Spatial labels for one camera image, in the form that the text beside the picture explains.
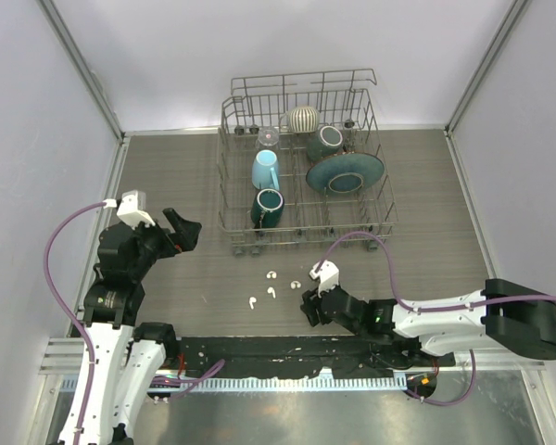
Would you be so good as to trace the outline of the dark green mug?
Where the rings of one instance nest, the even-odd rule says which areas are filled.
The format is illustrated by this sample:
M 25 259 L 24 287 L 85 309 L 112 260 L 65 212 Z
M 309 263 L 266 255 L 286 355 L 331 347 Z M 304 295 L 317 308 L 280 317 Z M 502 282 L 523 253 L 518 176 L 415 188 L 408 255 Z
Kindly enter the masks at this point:
M 284 197 L 281 192 L 271 188 L 259 190 L 250 213 L 255 229 L 276 228 L 284 212 Z

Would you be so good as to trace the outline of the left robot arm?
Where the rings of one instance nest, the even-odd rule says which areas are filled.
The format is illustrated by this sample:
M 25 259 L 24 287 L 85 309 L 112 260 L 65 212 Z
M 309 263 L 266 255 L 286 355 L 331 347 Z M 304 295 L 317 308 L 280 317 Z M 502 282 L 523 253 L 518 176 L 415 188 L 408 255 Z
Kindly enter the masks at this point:
M 143 279 L 156 261 L 196 248 L 201 223 L 163 211 L 170 227 L 118 222 L 99 236 L 96 278 L 84 297 L 78 331 L 81 370 L 60 444 L 131 444 L 141 405 L 157 370 L 177 363 L 172 325 L 136 322 Z

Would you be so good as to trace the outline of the teal ceramic plate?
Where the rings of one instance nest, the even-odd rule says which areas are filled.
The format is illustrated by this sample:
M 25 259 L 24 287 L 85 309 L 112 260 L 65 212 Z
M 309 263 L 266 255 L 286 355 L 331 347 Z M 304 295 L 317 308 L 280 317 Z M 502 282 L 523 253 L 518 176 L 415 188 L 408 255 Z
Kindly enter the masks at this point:
M 385 164 L 375 155 L 341 153 L 324 158 L 306 174 L 308 186 L 323 195 L 345 195 L 375 185 L 385 174 Z

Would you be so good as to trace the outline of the light blue mug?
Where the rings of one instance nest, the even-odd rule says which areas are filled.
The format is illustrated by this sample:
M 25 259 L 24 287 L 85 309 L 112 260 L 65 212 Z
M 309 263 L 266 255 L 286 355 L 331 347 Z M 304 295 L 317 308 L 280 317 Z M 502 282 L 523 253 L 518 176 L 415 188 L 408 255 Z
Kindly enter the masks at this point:
M 258 189 L 280 190 L 279 163 L 274 151 L 259 151 L 252 165 L 252 184 Z

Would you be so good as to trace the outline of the striped ceramic cup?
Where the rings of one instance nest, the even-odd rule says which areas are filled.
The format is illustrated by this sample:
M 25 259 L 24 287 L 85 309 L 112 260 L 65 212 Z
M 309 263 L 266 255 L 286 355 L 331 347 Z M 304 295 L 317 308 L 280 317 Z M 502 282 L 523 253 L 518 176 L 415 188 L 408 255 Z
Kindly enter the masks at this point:
M 284 125 L 293 134 L 310 134 L 319 127 L 319 111 L 313 106 L 298 106 L 288 110 L 279 118 L 280 125 Z

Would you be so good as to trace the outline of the clear glass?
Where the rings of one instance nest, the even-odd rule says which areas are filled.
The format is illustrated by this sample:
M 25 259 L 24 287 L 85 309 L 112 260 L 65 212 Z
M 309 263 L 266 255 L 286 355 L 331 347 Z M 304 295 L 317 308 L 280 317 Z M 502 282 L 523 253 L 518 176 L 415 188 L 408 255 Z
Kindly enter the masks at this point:
M 280 134 L 279 131 L 274 127 L 263 127 L 258 132 L 258 137 L 256 140 L 256 148 L 258 150 L 263 149 L 275 149 L 279 146 Z

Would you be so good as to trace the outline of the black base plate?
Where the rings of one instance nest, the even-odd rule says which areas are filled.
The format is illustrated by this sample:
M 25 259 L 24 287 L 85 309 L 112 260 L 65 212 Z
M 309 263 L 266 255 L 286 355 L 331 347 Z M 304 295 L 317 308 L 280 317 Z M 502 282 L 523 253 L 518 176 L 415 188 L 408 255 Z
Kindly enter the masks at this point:
M 202 376 L 223 360 L 219 378 L 302 379 L 332 370 L 337 379 L 391 376 L 394 371 L 453 367 L 453 354 L 434 358 L 415 340 L 378 345 L 353 336 L 182 337 L 164 362 L 189 377 Z

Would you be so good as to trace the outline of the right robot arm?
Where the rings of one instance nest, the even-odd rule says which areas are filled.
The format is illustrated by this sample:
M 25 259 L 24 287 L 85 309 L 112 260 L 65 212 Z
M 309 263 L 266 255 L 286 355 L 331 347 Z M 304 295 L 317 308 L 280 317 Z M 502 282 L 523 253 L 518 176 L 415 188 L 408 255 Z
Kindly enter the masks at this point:
M 357 299 L 341 286 L 313 289 L 300 309 L 310 325 L 336 323 L 356 337 L 400 353 L 412 366 L 464 350 L 504 348 L 556 361 L 556 297 L 503 279 L 449 299 Z

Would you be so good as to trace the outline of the dark teal bowl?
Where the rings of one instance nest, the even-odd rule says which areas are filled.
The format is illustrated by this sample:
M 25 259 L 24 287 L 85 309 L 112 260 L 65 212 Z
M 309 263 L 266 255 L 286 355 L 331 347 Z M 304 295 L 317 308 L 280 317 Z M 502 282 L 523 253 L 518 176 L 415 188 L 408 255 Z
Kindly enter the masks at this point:
M 332 125 L 323 125 L 307 143 L 306 153 L 311 162 L 332 156 L 343 145 L 343 134 Z

